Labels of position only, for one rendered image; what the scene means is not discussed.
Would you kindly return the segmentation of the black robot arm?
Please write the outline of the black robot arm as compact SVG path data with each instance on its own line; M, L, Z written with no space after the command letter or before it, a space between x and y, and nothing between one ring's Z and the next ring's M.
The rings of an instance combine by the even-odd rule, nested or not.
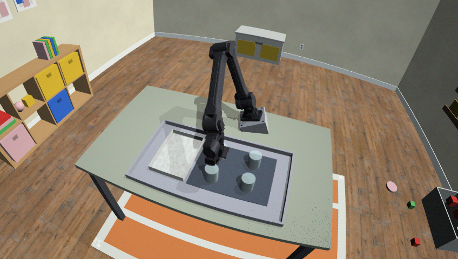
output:
M236 89L236 94L234 95L236 108L244 110L241 120L260 121L262 116L262 110L256 108L255 95L253 95L253 92L249 92L245 85L236 57L235 46L235 41L215 43L210 47L209 51L209 57L211 59L214 57L214 59L208 101L202 121L202 128L207 134L203 144L203 153L206 156L205 163L209 166L215 166L216 159L218 156L222 157L224 152L225 125L222 118L221 101L226 63Z

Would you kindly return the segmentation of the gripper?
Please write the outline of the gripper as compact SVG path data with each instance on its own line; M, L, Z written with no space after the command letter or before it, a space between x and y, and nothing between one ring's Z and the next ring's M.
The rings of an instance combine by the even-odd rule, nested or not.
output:
M229 151L229 147L224 146L224 152L223 152L222 158L226 159L228 151ZM221 157L218 157L215 163L217 163L220 160L220 158Z

